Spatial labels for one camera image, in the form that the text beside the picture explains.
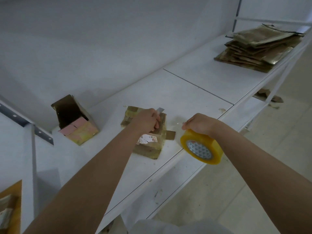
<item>person's right hand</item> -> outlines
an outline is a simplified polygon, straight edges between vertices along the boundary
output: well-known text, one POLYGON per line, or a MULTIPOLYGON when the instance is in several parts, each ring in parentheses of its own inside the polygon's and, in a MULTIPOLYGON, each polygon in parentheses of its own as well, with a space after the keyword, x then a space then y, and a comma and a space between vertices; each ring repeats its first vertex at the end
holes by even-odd
POLYGON ((192 116, 187 122, 183 123, 182 130, 191 129, 200 134, 206 134, 212 136, 213 129, 218 126, 219 120, 208 117, 204 114, 197 113, 192 116))

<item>open cardboard box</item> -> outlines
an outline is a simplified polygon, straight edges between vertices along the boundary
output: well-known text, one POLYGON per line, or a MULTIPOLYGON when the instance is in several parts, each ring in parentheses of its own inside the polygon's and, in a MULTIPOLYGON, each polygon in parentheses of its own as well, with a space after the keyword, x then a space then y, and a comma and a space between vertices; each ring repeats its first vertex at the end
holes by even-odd
POLYGON ((64 136, 81 145, 99 132, 91 116, 72 95, 67 95, 51 105, 57 112, 60 130, 64 136))

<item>forearm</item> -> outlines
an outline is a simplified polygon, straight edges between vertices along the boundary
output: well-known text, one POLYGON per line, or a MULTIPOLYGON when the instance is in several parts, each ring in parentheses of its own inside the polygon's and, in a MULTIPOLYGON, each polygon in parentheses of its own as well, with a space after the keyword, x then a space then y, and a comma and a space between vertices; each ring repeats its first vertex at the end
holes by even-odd
POLYGON ((132 125, 121 131, 61 188, 25 234, 94 234, 140 136, 132 125))
POLYGON ((310 232, 310 181, 221 122, 212 137, 281 233, 310 232))

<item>stack of flattened cardboard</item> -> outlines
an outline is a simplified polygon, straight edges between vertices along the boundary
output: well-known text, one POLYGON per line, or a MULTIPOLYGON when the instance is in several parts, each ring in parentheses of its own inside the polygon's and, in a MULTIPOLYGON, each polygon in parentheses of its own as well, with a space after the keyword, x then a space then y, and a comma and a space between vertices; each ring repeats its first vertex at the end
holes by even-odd
POLYGON ((300 43, 302 36, 262 24, 234 33, 233 40, 225 44, 227 49, 214 59, 267 73, 300 43))

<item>packing tape roll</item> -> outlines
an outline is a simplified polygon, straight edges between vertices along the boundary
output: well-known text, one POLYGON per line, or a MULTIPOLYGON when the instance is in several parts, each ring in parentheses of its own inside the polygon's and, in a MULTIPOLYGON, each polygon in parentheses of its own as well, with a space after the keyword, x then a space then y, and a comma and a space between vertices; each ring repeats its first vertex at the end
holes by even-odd
POLYGON ((218 142, 208 135, 186 130, 180 141, 183 149, 199 161, 207 164, 220 163, 223 151, 218 142))

